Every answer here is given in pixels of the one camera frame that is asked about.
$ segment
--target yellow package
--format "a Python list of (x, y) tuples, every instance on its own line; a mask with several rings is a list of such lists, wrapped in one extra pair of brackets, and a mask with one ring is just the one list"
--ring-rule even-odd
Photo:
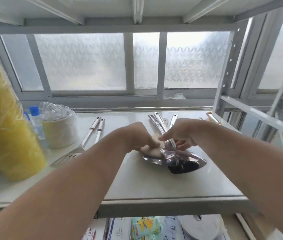
[(23, 118), (22, 107), (0, 65), (0, 172), (18, 181), (35, 175), (45, 165), (36, 134)]

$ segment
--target white roll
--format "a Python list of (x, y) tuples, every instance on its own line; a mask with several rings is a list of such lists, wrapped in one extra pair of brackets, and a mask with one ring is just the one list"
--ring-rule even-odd
[(42, 121), (43, 132), (50, 148), (67, 147), (78, 140), (75, 114), (54, 121)]
[(179, 216), (179, 221), (184, 231), (196, 240), (214, 240), (224, 228), (220, 215)]

